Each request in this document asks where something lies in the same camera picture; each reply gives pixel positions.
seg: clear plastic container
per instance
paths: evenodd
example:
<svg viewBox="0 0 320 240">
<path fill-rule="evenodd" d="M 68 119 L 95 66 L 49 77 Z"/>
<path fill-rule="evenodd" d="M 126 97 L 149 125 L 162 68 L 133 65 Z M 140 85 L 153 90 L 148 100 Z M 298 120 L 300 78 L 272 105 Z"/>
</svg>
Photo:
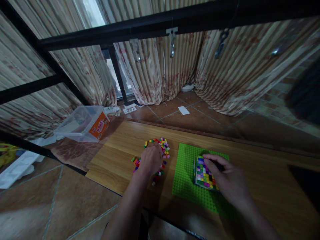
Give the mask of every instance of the clear plastic container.
<svg viewBox="0 0 320 240">
<path fill-rule="evenodd" d="M 99 142 L 109 126 L 103 106 L 79 106 L 53 132 L 77 142 Z"/>
</svg>

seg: green baseplate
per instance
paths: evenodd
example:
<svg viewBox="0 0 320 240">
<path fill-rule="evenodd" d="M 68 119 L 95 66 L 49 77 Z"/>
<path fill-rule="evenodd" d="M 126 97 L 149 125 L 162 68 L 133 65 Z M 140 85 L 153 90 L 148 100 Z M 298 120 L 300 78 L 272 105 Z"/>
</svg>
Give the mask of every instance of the green baseplate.
<svg viewBox="0 0 320 240">
<path fill-rule="evenodd" d="M 193 161 L 197 158 L 197 156 L 202 156 L 206 153 L 220 155 L 229 161 L 229 156 L 226 154 L 208 151 L 183 143 L 179 144 L 172 195 L 193 202 L 200 207 L 206 208 L 223 217 L 238 221 L 239 216 L 236 210 L 222 196 L 221 193 L 209 191 L 193 184 Z"/>
</svg>

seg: wall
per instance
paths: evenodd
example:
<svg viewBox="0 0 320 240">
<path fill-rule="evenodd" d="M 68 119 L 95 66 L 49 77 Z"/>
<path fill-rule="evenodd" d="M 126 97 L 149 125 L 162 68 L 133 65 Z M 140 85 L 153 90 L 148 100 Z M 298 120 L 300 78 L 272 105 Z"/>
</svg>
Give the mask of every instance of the wall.
<svg viewBox="0 0 320 240">
<path fill-rule="evenodd" d="M 311 135 L 320 137 L 320 126 L 298 119 L 286 106 L 286 97 L 288 93 L 318 57 L 320 57 L 320 51 L 305 60 L 286 78 L 263 95 L 253 106 L 251 106 L 250 110 L 275 121 L 300 129 Z"/>
</svg>

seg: beige curtain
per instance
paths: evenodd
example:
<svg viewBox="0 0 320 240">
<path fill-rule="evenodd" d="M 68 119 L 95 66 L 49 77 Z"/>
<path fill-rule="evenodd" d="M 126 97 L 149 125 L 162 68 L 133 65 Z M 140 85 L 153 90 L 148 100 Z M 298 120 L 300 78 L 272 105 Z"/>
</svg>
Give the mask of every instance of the beige curtain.
<svg viewBox="0 0 320 240">
<path fill-rule="evenodd" d="M 106 23 L 167 11 L 202 1 L 145 1 L 137 5 L 98 1 Z M 281 55 L 271 51 L 297 25 L 298 37 Z M 185 83 L 216 111 L 238 115 L 319 50 L 317 17 L 289 20 L 230 30 L 220 59 L 214 59 L 220 31 L 178 35 L 175 56 L 169 57 L 168 37 L 139 40 L 141 62 L 136 63 L 129 42 L 116 43 L 127 81 L 141 104 L 159 104 L 174 98 Z"/>
<path fill-rule="evenodd" d="M 0 11 L 0 91 L 54 73 Z M 58 84 L 0 106 L 0 129 L 20 137 L 46 136 L 80 105 Z"/>
<path fill-rule="evenodd" d="M 298 36 L 292 45 L 282 55 L 270 57 L 279 40 L 293 25 L 298 29 Z M 214 54 L 219 37 L 217 30 L 206 32 L 197 73 L 191 82 L 199 97 L 216 111 L 227 115 L 238 115 L 246 110 L 320 50 L 317 17 L 232 29 L 217 60 Z"/>
<path fill-rule="evenodd" d="M 85 6 L 86 2 L 95 3 L 94 1 L 9 0 L 9 2 L 39 39 L 101 25 L 99 21 L 91 20 L 94 12 L 92 8 L 88 9 Z M 51 54 L 90 104 L 116 104 L 112 75 L 106 66 L 100 46 L 65 49 Z"/>
<path fill-rule="evenodd" d="M 112 1 L 97 0 L 106 24 L 195 5 L 207 1 Z M 137 63 L 129 42 L 115 43 L 126 80 L 141 104 L 160 104 L 177 96 L 194 71 L 203 33 L 178 35 L 175 57 L 169 57 L 167 37 L 139 41 Z"/>
</svg>

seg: wooden table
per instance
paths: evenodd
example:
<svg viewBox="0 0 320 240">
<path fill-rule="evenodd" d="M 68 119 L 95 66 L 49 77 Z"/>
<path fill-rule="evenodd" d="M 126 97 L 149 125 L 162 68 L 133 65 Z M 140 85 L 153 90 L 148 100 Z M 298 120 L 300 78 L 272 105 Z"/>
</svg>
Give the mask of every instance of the wooden table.
<svg viewBox="0 0 320 240">
<path fill-rule="evenodd" d="M 243 238 L 241 224 L 171 194 L 179 143 L 185 143 L 228 154 L 244 170 L 256 204 L 284 239 L 311 239 L 318 233 L 319 215 L 287 165 L 320 171 L 319 159 L 124 121 L 92 159 L 86 176 L 123 195 L 133 175 L 131 159 L 141 155 L 145 141 L 160 137 L 167 138 L 171 157 L 159 183 L 148 187 L 146 209 L 207 239 Z"/>
</svg>

